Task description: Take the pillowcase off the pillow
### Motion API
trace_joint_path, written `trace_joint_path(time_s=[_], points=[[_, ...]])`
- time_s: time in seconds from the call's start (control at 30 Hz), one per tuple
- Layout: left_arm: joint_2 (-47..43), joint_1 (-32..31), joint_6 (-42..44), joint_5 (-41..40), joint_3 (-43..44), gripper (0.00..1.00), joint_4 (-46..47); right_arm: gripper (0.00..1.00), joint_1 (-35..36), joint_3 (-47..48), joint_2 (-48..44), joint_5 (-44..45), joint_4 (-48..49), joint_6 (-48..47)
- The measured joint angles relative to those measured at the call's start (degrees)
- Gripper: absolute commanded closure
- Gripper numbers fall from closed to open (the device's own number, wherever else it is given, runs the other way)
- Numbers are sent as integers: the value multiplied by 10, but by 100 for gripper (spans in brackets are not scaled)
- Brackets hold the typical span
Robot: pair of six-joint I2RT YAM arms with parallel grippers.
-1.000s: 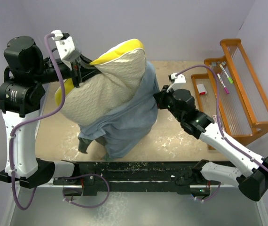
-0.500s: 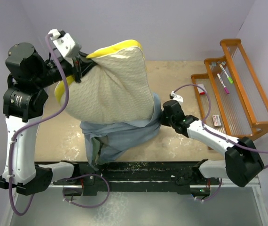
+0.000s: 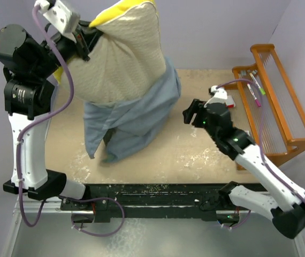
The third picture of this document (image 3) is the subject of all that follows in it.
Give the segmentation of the white quilted pillow yellow stripe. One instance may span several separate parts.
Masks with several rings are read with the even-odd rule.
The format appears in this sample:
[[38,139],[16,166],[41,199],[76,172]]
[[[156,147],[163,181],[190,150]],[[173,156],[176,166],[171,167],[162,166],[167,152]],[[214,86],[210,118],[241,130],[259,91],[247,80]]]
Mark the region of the white quilted pillow yellow stripe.
[[103,105],[134,100],[165,73],[155,1],[118,1],[88,27],[103,33],[90,60],[67,62],[79,99]]

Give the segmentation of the patchwork green beige pillowcase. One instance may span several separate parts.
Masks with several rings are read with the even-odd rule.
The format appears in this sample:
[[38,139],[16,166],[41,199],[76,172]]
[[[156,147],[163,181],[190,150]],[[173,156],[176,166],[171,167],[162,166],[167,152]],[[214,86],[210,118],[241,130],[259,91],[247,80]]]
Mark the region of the patchwork green beige pillowcase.
[[141,98],[112,107],[84,103],[85,149],[90,159],[106,137],[107,163],[121,161],[147,147],[159,134],[181,97],[178,73],[167,57],[166,71]]

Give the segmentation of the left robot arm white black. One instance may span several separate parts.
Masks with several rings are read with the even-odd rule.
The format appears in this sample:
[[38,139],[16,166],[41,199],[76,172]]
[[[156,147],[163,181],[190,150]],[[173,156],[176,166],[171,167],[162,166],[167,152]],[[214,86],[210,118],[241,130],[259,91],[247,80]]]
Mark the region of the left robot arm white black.
[[55,86],[48,78],[60,63],[48,44],[36,42],[20,25],[0,29],[0,62],[6,80],[5,111],[13,135],[14,166],[3,190],[34,200],[55,196],[86,200],[90,189],[45,166],[45,139]]

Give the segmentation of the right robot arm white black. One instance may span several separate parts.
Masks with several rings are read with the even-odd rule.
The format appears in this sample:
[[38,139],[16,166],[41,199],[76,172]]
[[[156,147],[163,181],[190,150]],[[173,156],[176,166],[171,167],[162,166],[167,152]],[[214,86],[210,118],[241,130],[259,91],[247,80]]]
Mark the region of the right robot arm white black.
[[231,182],[222,190],[224,199],[267,218],[283,236],[294,239],[305,228],[305,189],[282,173],[245,131],[233,126],[225,104],[194,99],[182,115],[184,123],[205,129],[217,148],[254,175],[269,193]]

